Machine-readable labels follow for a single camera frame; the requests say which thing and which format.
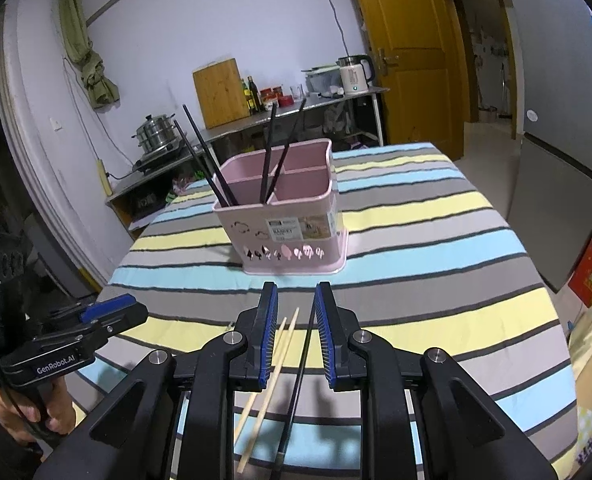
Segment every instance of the basket base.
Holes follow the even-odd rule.
[[[312,266],[309,269],[246,269],[243,272],[253,276],[303,276],[318,274],[335,274],[343,270],[347,263],[347,229],[343,229],[340,235],[340,257],[327,265]]]

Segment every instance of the wall switch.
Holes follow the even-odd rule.
[[[55,132],[62,129],[62,125],[53,117],[50,117],[50,122],[52,123],[52,128]]]

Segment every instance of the pot handle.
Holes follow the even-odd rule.
[[[370,66],[370,76],[369,77],[365,76],[365,81],[367,81],[368,83],[371,81],[374,81],[374,78],[376,77],[376,71],[374,70],[374,62],[372,61],[372,58],[369,57],[367,54],[361,54],[360,56],[356,56],[356,57],[360,61],[362,61],[364,59],[367,62],[367,64]]]

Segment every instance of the gray refrigerator door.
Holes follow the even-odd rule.
[[[525,138],[507,221],[558,291],[592,235],[592,179]]]
[[[524,129],[592,171],[592,14],[584,0],[512,0]]]

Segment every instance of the pink utensil basket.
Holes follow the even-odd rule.
[[[269,183],[282,155],[272,148]],[[221,167],[240,205],[212,210],[248,274],[329,274],[343,268],[347,230],[329,139],[292,144],[267,204],[260,203],[265,150],[243,153]]]

